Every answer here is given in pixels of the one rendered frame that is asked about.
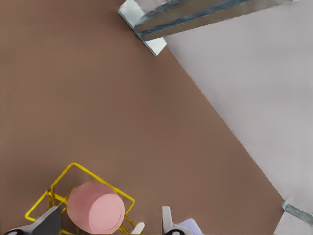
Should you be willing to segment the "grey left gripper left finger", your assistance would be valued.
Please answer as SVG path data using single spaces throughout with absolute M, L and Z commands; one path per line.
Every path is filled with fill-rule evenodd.
M 61 207 L 53 206 L 32 224 L 13 228 L 4 235 L 59 235 L 61 232 Z

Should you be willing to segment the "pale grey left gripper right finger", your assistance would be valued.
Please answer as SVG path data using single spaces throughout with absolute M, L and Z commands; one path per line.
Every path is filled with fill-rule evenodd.
M 162 206 L 162 233 L 163 235 L 193 235 L 194 232 L 185 222 L 176 224 L 172 220 L 171 208 Z

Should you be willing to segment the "pink cylindrical cup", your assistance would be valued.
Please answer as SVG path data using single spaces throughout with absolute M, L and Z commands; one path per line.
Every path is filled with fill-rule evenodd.
M 67 213 L 77 227 L 90 234 L 111 234 L 122 224 L 125 206 L 110 187 L 90 181 L 71 192 Z

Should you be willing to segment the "lavender flat object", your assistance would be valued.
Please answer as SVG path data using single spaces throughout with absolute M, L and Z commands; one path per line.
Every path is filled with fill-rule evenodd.
M 179 223 L 179 226 L 184 227 L 183 232 L 186 235 L 204 235 L 194 219 L 187 219 Z

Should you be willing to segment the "small white object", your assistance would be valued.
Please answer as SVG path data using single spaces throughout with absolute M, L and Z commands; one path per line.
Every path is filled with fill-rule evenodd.
M 145 223 L 144 222 L 139 222 L 135 228 L 132 230 L 131 234 L 132 235 L 139 235 L 142 233 L 143 229 L 145 228 Z

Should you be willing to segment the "silver frame post with foot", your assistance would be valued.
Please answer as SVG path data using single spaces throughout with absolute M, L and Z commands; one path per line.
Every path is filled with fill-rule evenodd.
M 135 0 L 126 0 L 118 14 L 153 56 L 165 37 L 209 24 L 289 4 L 297 0 L 169 0 L 145 13 Z
M 289 204 L 281 204 L 283 215 L 274 231 L 275 235 L 313 235 L 313 214 Z

